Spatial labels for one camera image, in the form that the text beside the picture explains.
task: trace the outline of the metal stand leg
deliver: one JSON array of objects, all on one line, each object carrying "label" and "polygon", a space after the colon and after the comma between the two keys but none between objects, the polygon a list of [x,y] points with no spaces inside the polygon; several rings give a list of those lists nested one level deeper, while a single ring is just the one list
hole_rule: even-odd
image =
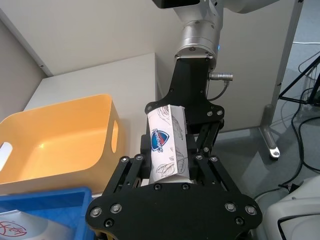
[{"label": "metal stand leg", "polygon": [[261,135],[265,141],[267,148],[269,149],[270,157],[272,159],[278,160],[278,158],[280,157],[280,151],[277,147],[277,144],[270,130],[270,125],[272,122],[272,112],[273,112],[273,106],[271,104],[266,105],[264,108],[259,130],[261,132]]}]

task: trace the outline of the blue plastic bin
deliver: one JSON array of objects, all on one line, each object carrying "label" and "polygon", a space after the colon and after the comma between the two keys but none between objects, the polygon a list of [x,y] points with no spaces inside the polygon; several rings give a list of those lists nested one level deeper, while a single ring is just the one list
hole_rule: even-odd
[{"label": "blue plastic bin", "polygon": [[93,240],[85,215],[91,190],[87,187],[0,196],[0,212],[19,210],[74,229],[74,240]]}]

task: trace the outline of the safeguard logo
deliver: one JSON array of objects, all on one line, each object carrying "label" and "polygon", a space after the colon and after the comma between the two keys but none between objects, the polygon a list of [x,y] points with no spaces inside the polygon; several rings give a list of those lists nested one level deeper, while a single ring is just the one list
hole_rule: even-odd
[{"label": "safeguard logo", "polygon": [[166,144],[168,139],[169,135],[166,132],[160,131],[158,129],[153,129],[151,134],[152,151],[158,151],[159,153],[162,153],[164,151],[162,147]]}]

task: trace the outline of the orange plastic basket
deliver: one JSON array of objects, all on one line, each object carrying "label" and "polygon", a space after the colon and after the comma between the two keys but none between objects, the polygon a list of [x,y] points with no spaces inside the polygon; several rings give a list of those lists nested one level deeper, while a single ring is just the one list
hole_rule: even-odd
[{"label": "orange plastic basket", "polygon": [[0,123],[3,143],[12,151],[0,194],[79,186],[102,192],[125,153],[124,128],[107,94],[15,113]]}]

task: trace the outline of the robotic arm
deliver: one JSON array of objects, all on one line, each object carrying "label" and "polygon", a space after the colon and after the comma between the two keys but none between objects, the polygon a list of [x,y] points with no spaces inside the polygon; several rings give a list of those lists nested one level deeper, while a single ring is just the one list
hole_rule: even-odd
[{"label": "robotic arm", "polygon": [[184,28],[169,92],[148,103],[144,111],[169,104],[184,107],[188,169],[194,184],[141,186],[151,172],[147,124],[140,154],[119,160],[102,196],[90,203],[86,222],[96,240],[248,239],[250,230],[262,222],[262,213],[252,198],[239,191],[219,157],[211,155],[225,110],[209,102],[205,90],[217,64],[224,6],[246,13],[275,0],[153,1],[160,8],[174,8]]}]

